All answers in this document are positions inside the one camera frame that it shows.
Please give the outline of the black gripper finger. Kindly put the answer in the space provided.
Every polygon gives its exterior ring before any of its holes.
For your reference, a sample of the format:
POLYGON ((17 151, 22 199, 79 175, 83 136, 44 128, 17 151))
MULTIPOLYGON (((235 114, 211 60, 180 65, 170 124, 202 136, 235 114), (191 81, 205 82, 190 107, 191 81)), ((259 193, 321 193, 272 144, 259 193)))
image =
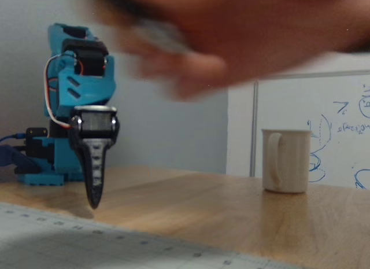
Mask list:
MULTIPOLYGON (((117 120, 117 135, 120 123, 117 120)), ((98 208, 103 195, 106 152, 116 143, 115 138, 79 138, 74 129, 74 117, 68 131, 69 143, 82 166, 87 199, 92 209, 98 208)))

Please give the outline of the teal gripper body with servo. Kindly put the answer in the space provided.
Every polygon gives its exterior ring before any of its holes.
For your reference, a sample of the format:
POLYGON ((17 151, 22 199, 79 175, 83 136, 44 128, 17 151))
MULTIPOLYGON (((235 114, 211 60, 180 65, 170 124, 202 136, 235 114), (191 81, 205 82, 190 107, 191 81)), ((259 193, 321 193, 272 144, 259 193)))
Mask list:
POLYGON ((105 105, 76 106, 74 129, 79 138, 115 138, 117 109, 105 105))

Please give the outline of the bare human hand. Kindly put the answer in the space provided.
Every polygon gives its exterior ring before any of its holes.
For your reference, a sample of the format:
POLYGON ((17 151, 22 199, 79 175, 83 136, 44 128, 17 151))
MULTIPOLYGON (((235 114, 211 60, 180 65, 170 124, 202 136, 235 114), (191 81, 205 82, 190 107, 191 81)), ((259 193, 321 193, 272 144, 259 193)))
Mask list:
POLYGON ((170 78, 189 101, 369 42, 369 0, 137 0, 178 27, 191 51, 164 52, 133 35, 143 78, 170 78))

